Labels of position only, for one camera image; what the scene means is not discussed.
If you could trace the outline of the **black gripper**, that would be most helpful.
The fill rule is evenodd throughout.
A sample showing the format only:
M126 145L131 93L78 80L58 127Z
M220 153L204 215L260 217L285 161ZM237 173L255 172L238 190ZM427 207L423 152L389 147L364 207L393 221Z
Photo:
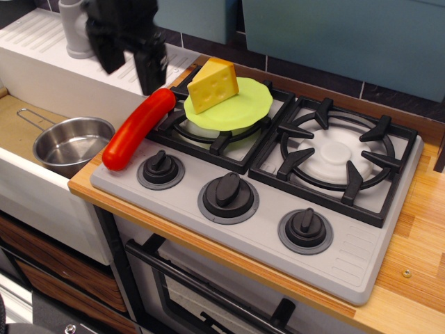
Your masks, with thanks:
M147 53L165 42L154 16L157 1L82 1L88 16L86 33L100 65L111 74L125 64L124 50L134 54L143 95L149 96L165 85L168 57L165 50Z

